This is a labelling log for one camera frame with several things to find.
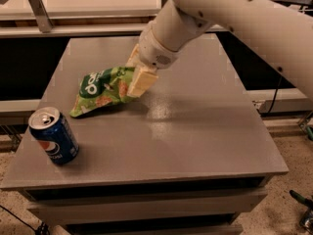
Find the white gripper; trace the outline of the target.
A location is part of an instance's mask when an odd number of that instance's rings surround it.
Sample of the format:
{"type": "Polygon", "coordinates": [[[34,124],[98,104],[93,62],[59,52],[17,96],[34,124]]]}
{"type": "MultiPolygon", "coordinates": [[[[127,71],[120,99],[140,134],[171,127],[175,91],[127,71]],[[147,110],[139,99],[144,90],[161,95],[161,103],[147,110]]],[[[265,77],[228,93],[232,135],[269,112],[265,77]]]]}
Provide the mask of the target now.
{"type": "MultiPolygon", "coordinates": [[[[169,27],[153,20],[141,32],[139,45],[135,45],[125,65],[135,68],[141,61],[149,67],[168,69],[177,60],[179,51],[176,38],[169,34],[169,27]]],[[[127,91],[129,97],[141,97],[156,83],[157,70],[149,67],[135,68],[127,91]]]]}

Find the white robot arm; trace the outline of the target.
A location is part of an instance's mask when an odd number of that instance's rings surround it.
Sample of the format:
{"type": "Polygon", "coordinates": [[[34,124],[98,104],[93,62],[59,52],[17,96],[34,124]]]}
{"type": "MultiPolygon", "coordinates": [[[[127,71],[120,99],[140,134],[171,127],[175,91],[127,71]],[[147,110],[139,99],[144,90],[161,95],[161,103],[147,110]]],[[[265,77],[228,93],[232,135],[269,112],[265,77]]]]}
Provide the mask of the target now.
{"type": "Polygon", "coordinates": [[[270,0],[167,0],[140,34],[126,65],[127,95],[143,95],[184,46],[220,25],[313,99],[313,18],[270,0]]]}

